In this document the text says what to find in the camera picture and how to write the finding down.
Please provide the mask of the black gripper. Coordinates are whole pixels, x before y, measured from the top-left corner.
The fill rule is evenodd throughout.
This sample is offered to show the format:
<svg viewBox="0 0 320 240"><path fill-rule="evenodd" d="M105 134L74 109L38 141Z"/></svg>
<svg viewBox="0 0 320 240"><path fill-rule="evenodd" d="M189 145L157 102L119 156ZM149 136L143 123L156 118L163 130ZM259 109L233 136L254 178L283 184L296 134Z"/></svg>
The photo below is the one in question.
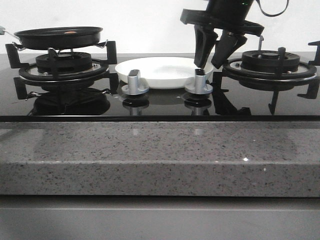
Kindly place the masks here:
<svg viewBox="0 0 320 240"><path fill-rule="evenodd" d="M262 34L262 25L246 20L252 4L252 0L210 0L205 10L182 11L180 21L194 25L194 64L198 68L205 67L217 41L218 34L214 29L223 30L211 60L216 69L247 42L244 34L258 37Z"/></svg>

